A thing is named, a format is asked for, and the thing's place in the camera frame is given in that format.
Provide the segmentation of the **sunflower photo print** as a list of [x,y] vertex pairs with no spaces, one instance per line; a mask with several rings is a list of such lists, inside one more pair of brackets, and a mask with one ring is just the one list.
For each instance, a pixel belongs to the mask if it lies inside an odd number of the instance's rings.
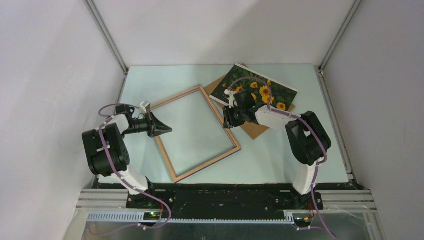
[[299,92],[298,89],[238,63],[217,82],[209,97],[227,106],[230,97],[225,94],[226,90],[232,93],[248,92],[256,103],[270,103],[272,107],[283,111],[290,108]]

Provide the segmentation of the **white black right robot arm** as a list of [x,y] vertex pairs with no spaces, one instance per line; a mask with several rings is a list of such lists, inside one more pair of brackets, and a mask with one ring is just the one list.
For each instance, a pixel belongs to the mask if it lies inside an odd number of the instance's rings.
[[310,192],[316,185],[318,168],[327,161],[327,151],[332,142],[317,115],[307,111],[301,115],[274,108],[266,103],[256,103],[247,90],[224,91],[228,105],[223,108],[223,128],[232,129],[251,123],[274,130],[285,130],[295,159],[300,163],[292,186],[291,204],[304,209],[311,202]]

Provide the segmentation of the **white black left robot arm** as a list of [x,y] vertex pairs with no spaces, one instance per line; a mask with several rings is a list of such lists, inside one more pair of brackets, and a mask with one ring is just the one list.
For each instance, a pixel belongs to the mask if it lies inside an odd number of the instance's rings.
[[118,180],[130,195],[139,195],[138,201],[145,208],[153,208],[158,202],[158,194],[150,190],[148,178],[130,166],[124,138],[139,133],[155,138],[171,133],[173,129],[154,115],[148,101],[139,106],[115,103],[114,107],[115,114],[106,115],[106,120],[98,128],[81,135],[88,167],[94,175]]

